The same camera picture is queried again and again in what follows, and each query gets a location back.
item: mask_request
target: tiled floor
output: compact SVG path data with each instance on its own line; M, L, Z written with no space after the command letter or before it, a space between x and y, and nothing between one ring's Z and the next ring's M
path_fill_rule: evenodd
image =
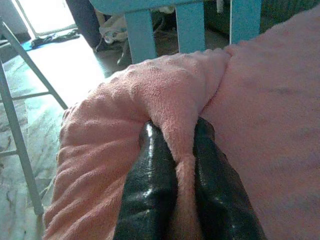
M228 40L217 33L206 32L207 47L222 48ZM159 39L158 51L177 48L173 42ZM28 52L68 106L81 101L115 71L118 51L96 55L81 37L63 43L50 44ZM45 91L46 88L20 56L4 64L13 97ZM33 173L42 202L50 205L53 179L56 174L56 154L59 149L59 130L63 110L52 96L15 101ZM0 152L14 150L15 143L3 104L0 104ZM38 240L44 231L41 217L36 217L18 156L0 158L0 240Z

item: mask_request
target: black glossy object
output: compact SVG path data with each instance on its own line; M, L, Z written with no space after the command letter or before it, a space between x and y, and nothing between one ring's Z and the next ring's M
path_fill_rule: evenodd
M195 127L193 153L195 195L206 240L262 240L263 229L238 173L214 142L214 128L200 118Z
M175 162L164 137L148 121L141 151L127 175L114 240L161 240L176 205Z

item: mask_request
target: stool leg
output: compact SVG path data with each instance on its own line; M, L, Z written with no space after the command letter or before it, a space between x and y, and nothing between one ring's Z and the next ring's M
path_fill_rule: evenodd
M19 41L16 39L15 35L10 31L8 26L3 22L0 17L0 33L2 33L5 38L11 43L17 53L23 58L23 60L28 64L28 66L32 69L32 71L37 75L37 77L41 80L41 82L45 85L45 87L49 90L49 92L53 95L56 101L61 105L61 107L65 110L68 108L66 103L62 100L62 98L58 95L56 90L51 86L46 77L42 74L39 68L36 66L34 61L30 58L24 48L20 45Z
M15 110L14 102L12 100L8 82L5 75L5 70L0 58L0 94L2 97L4 109L9 120L10 128L12 131L13 139L16 145L16 151L19 155L22 170L24 173L25 181L30 193L31 201L34 207L34 213L41 215L44 213L41 199L37 190L34 174L32 172L27 148L25 145L24 137L19 126L17 113Z

